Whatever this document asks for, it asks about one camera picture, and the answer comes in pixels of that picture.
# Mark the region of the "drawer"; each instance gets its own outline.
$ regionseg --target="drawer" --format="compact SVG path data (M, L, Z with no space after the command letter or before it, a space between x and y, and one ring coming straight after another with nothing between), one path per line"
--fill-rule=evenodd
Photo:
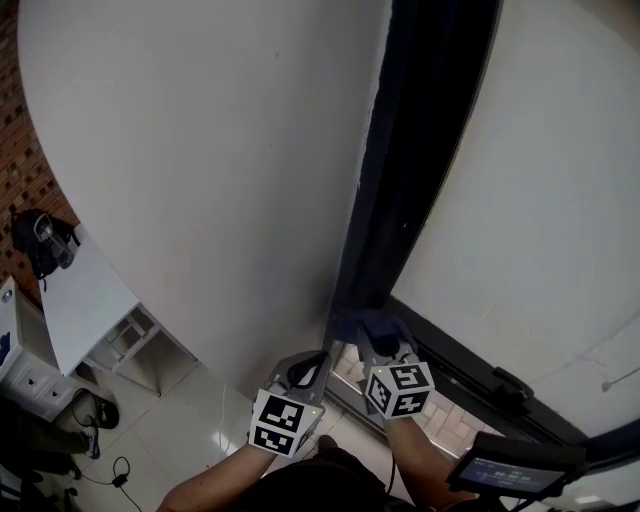
M27 358L21 358L9 371L8 388L20 395L35 399L56 376Z
M78 387L72 381L65 378L51 380L36 400L45 407L51 407L60 411L71 402L76 389L78 389Z

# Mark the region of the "display screen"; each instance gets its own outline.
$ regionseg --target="display screen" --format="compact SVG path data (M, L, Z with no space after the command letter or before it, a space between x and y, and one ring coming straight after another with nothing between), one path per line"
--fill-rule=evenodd
M512 466L476 457L462 470L459 478L501 489L538 493L562 476L562 471Z

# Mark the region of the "white cabinet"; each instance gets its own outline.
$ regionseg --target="white cabinet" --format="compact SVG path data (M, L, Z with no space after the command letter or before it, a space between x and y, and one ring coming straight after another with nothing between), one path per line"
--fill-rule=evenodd
M10 277L0 289L0 394L24 409L53 420L85 383L58 369L44 316Z

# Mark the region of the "fiducial marker cube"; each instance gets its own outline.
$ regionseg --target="fiducial marker cube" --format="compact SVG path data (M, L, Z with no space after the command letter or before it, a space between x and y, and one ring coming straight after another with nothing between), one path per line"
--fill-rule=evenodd
M324 407L261 389L253 404L249 444L292 458L313 434L323 414Z
M375 366L369 373L365 396L386 419L422 412L435 389L427 363Z

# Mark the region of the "red brick wall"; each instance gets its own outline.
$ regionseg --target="red brick wall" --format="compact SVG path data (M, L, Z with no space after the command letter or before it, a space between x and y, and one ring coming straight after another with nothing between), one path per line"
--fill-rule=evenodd
M13 275L40 303L29 259L11 243L11 212L39 208L72 225L73 210L58 187L33 129L22 90L16 28L18 2L0 9L0 285Z

